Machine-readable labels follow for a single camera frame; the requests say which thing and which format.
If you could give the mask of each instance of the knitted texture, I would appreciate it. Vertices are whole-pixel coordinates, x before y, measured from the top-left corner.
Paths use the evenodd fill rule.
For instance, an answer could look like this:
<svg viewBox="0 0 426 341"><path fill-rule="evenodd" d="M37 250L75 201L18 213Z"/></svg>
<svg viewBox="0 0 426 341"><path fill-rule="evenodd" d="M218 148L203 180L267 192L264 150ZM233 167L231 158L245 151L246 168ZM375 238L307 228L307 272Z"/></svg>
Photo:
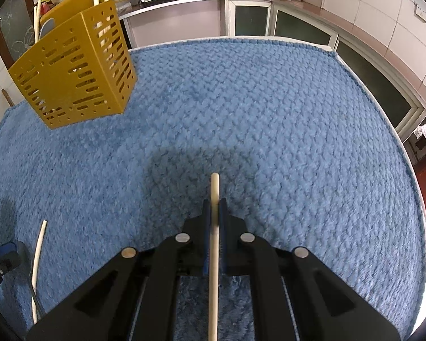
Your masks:
<svg viewBox="0 0 426 341"><path fill-rule="evenodd" d="M352 74L303 44L214 39L132 53L123 115L49 130L23 102L0 124L0 243L36 246L48 311L122 247L148 249L200 214L209 176L272 245L308 247L407 337L426 280L423 210L391 125ZM252 340L249 279L220 280L219 339ZM24 334L30 292L0 310ZM207 338L207 278L185 278L176 340Z"/></svg>

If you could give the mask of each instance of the cabinet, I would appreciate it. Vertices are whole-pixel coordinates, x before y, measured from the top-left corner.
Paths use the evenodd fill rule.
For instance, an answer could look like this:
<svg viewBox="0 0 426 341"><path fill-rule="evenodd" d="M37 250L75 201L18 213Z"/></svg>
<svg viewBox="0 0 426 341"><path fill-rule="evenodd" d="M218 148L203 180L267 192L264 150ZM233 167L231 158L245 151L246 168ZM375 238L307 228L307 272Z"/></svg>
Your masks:
<svg viewBox="0 0 426 341"><path fill-rule="evenodd" d="M228 36L268 36L271 2L230 0Z"/></svg>
<svg viewBox="0 0 426 341"><path fill-rule="evenodd" d="M298 14L286 7L275 4L273 19L276 24L270 36L294 38L300 41L330 46L334 49L338 34L322 26L307 15Z"/></svg>

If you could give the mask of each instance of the metal screw head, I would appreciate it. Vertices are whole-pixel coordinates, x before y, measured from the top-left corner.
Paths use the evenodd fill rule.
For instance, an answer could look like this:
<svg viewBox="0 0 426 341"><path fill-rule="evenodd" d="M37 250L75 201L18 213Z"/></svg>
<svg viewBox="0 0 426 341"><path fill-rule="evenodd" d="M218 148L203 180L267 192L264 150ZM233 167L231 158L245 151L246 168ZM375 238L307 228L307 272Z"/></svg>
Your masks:
<svg viewBox="0 0 426 341"><path fill-rule="evenodd" d="M122 250L121 254L122 254L122 256L123 256L125 259L130 259L130 258L133 258L133 257L135 257L135 256L136 256L137 251L136 251L136 249L135 249L135 248L133 248L133 247L125 247L125 248Z"/></svg>
<svg viewBox="0 0 426 341"><path fill-rule="evenodd" d="M178 235L175 236L175 240L181 244L184 244L186 242L188 242L191 239L191 237L187 234L187 233L179 233Z"/></svg>
<svg viewBox="0 0 426 341"><path fill-rule="evenodd" d="M306 258L309 255L309 251L305 247L297 247L294 250L294 254L299 258Z"/></svg>
<svg viewBox="0 0 426 341"><path fill-rule="evenodd" d="M250 243L250 242L253 242L256 239L256 237L252 233L246 232L246 233L242 233L242 235L240 236L240 239L243 242Z"/></svg>

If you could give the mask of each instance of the electrical outlet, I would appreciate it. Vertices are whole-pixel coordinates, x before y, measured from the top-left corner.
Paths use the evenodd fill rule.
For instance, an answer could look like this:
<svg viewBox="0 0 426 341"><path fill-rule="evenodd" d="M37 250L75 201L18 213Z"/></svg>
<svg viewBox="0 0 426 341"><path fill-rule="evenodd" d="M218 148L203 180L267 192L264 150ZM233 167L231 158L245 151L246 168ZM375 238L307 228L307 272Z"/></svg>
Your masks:
<svg viewBox="0 0 426 341"><path fill-rule="evenodd" d="M417 14L426 23L426 11L418 4L415 6L415 14Z"/></svg>

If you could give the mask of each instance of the perforated basket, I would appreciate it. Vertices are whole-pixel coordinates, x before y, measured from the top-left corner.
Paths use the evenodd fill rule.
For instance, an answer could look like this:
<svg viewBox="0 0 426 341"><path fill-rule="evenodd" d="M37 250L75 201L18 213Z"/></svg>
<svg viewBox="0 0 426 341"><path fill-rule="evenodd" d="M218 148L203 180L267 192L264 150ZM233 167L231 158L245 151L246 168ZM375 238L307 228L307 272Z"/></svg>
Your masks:
<svg viewBox="0 0 426 341"><path fill-rule="evenodd" d="M137 80L112 0L55 27L9 73L49 128L122 113Z"/></svg>

